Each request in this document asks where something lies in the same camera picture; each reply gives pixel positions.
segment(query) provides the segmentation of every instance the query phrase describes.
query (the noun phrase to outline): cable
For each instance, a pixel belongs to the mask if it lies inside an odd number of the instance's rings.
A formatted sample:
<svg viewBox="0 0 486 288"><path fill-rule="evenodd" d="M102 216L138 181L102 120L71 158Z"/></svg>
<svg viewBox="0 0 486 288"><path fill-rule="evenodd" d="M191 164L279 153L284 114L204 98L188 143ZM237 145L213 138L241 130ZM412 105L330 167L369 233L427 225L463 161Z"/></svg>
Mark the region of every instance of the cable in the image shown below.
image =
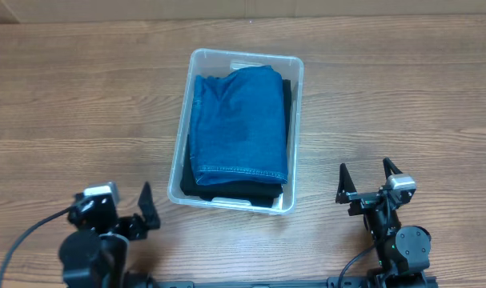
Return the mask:
<svg viewBox="0 0 486 288"><path fill-rule="evenodd" d="M348 262L346 264L346 266L344 267L344 269L342 269L342 271L340 271L339 281L337 282L337 287L338 288L342 288L343 277L346 274L346 271L349 269L349 267L351 267L351 265L353 265L355 262L359 261L363 256L367 255L369 252L373 251L387 237L387 232L388 232L388 228L389 228L388 226L390 224L390 213L391 213L391 211L390 211L390 205L388 203L388 194L385 194L385 205L387 206L387 221L385 222L385 226L384 226L385 231L384 231L383 237L380 240L376 241L374 244L372 244L366 250L360 252L360 254L356 255L350 262Z"/></svg>
<svg viewBox="0 0 486 288"><path fill-rule="evenodd" d="M4 273L6 272L6 268L8 267L8 264L10 263L11 256L13 256L13 252L15 252L15 250L22 243L22 241L24 241L24 239L26 239L26 237L29 236L29 234L33 233L33 231L35 231L41 225L43 225L43 224L45 224L45 223L47 223L51 220L54 220L59 216L62 216L64 214L68 213L71 209L72 209L72 206L66 208L65 210L59 211L58 213L56 213L54 215L51 215L51 216L43 219L42 221L34 224L31 228L26 230L26 232L24 232L24 234L22 234L22 235L20 235L20 237L18 237L18 239L15 241L15 243L13 243L13 245L11 246L10 250L8 250L8 253L6 253L6 256L4 257L4 261L2 262L2 266L1 266L1 269L0 269L0 288L2 287L2 278L4 276Z"/></svg>

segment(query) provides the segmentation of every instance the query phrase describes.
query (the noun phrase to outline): folded clothing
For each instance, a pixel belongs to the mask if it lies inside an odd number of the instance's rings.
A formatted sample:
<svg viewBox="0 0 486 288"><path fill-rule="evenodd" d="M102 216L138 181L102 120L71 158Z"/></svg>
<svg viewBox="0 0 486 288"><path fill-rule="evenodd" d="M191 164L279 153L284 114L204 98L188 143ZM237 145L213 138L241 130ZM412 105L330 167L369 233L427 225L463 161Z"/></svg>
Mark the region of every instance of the folded clothing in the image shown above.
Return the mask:
<svg viewBox="0 0 486 288"><path fill-rule="evenodd" d="M197 184L287 183L282 85L270 66L196 77L189 143Z"/></svg>
<svg viewBox="0 0 486 288"><path fill-rule="evenodd" d="M286 127L286 142L289 131L289 122L291 115L291 80L283 80L283 105ZM213 198L235 198L248 200L253 206L272 207L275 198L282 193L282 185L266 184L252 181L235 181L208 186L196 184L193 170L191 169L189 139L186 143L186 153L184 157L183 176L180 181L180 189L185 195L199 196L205 201L212 201Z"/></svg>

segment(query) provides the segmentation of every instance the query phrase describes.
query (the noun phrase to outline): folded blue garment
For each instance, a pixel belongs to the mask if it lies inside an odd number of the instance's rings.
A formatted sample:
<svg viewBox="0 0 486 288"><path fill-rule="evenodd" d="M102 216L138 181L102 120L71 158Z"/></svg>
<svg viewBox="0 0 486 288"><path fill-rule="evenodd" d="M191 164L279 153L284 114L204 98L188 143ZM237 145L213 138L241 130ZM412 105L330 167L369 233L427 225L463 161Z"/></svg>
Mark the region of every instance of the folded blue garment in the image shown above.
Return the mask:
<svg viewBox="0 0 486 288"><path fill-rule="evenodd" d="M287 183L282 89L270 66L196 77L189 139L198 185Z"/></svg>

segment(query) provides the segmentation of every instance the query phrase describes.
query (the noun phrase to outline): black folded garment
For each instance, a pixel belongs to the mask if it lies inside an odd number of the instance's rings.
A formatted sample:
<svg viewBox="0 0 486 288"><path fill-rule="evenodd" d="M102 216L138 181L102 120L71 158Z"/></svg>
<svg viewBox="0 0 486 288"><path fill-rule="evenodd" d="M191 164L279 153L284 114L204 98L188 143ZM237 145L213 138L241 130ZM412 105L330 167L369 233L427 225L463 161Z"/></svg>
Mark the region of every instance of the black folded garment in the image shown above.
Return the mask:
<svg viewBox="0 0 486 288"><path fill-rule="evenodd" d="M292 92L291 81L283 80L283 106L286 124L286 139L288 139L289 123L291 118ZM266 184L253 181L235 181L209 186L196 184L195 176L191 168L189 139L186 144L184 157L183 176L180 189L188 196L199 196L206 201L213 198L235 198L248 200L253 206L272 207L275 198L282 194L281 184Z"/></svg>

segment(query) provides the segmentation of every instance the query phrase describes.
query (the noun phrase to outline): wooden table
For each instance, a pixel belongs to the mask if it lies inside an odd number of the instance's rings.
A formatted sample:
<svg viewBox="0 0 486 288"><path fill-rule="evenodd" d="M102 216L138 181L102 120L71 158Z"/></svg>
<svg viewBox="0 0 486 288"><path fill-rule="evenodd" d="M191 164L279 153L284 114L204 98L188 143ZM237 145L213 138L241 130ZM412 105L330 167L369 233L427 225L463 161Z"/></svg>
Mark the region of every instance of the wooden table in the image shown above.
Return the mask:
<svg viewBox="0 0 486 288"><path fill-rule="evenodd" d="M179 206L167 183L187 67L199 47L295 55L305 78L294 213ZM160 231L128 266L159 280L323 279L370 244L335 204L389 156L419 189L399 211L432 233L441 286L486 286L486 15L0 26L0 263L26 228L115 180L119 213L154 189ZM65 218L15 253L5 287L60 287ZM372 255L348 274L377 265Z"/></svg>

